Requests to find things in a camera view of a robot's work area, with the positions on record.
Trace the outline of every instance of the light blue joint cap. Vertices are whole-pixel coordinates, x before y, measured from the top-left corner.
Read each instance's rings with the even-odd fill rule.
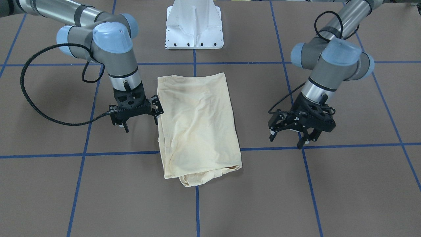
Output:
[[[322,52],[325,61],[337,66],[351,66],[358,61],[360,55],[361,48],[337,38],[331,40]]]
[[[291,51],[291,63],[301,68],[303,68],[303,65],[301,64],[301,52],[303,51],[304,44],[306,43],[296,44]]]
[[[127,22],[130,26],[130,38],[134,39],[139,34],[139,25],[137,24],[136,19],[132,17],[132,15],[128,13],[120,14],[126,18]]]
[[[99,48],[114,54],[123,54],[133,48],[128,29],[118,22],[105,22],[93,29],[93,40]]]
[[[57,44],[61,44],[61,43],[68,43],[68,35],[69,35],[69,31],[70,31],[71,26],[67,25],[67,26],[63,26],[62,28],[59,29],[59,31],[57,32],[57,36],[56,36],[56,42]],[[62,46],[59,47],[59,49],[67,55],[70,55],[72,57],[73,54],[70,52],[70,48],[68,46]]]
[[[368,56],[370,66],[368,66],[367,73],[361,79],[368,77],[368,75],[370,75],[374,71],[374,58],[369,54],[366,55]]]

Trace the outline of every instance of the fabric fold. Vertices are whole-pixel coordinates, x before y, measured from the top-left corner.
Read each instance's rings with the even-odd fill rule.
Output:
[[[158,78],[164,113],[158,118],[158,142],[164,178],[186,186],[242,167],[225,74]]]

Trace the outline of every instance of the black band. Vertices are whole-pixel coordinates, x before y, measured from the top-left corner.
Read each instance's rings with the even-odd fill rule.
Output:
[[[109,73],[108,73],[108,75],[110,77],[112,77],[112,78],[126,78],[126,77],[129,77],[129,76],[135,74],[138,69],[139,69],[139,67],[136,67],[136,69],[133,72],[131,72],[131,73],[127,74],[127,75],[123,75],[123,76],[114,76],[114,75],[110,75]]]
[[[11,16],[13,12],[15,11],[15,5],[13,4],[12,0],[7,0],[7,3],[9,3],[9,14],[8,16]]]
[[[373,0],[364,0],[368,3],[368,6],[370,7],[370,11],[368,12],[367,16],[371,14],[371,11],[373,11],[374,1]]]
[[[327,32],[330,32],[330,33],[332,33],[334,36],[336,36],[336,38],[338,38],[338,39],[340,39],[340,37],[341,37],[341,32],[338,30],[338,29],[336,29],[335,27],[331,27],[331,26],[325,26],[325,27],[323,27],[319,32],[321,32],[321,31],[327,31]]]
[[[16,4],[18,4],[18,7],[25,12],[25,10],[22,8],[21,3],[19,2],[19,0],[15,0]]]
[[[80,5],[76,11],[75,11],[75,26],[81,26],[80,25],[80,16],[82,15],[83,10],[85,10],[85,8],[87,8],[89,6],[85,6],[85,5]]]
[[[38,11],[38,9],[37,9],[37,4],[35,3],[35,0],[31,0],[30,1],[30,4],[31,4],[31,8],[32,8],[32,10],[34,10],[36,13],[38,13],[40,16],[43,16],[39,11]]]
[[[106,11],[102,11],[102,12],[98,13],[98,15],[96,15],[95,20],[94,20],[93,22],[98,21],[98,17],[99,17],[99,15],[103,14],[104,12],[106,12]]]
[[[311,77],[309,77],[309,81],[310,81],[311,83],[313,83],[314,85],[316,85],[317,87],[322,88],[323,90],[330,91],[330,92],[335,92],[335,91],[336,91],[336,89],[327,88],[327,87],[325,87],[325,86],[322,86],[322,85],[318,84],[318,83],[317,83],[317,82],[315,82],[315,81],[314,81]]]

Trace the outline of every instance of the cream towel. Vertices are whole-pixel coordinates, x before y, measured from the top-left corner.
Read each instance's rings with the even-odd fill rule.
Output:
[[[159,77],[157,90],[164,178],[178,177],[190,187],[242,167],[224,73]]]

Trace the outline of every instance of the folded cloth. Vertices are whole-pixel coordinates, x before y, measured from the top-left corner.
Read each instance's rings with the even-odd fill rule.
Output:
[[[158,118],[164,178],[185,187],[242,167],[225,74],[158,78],[164,113]]]

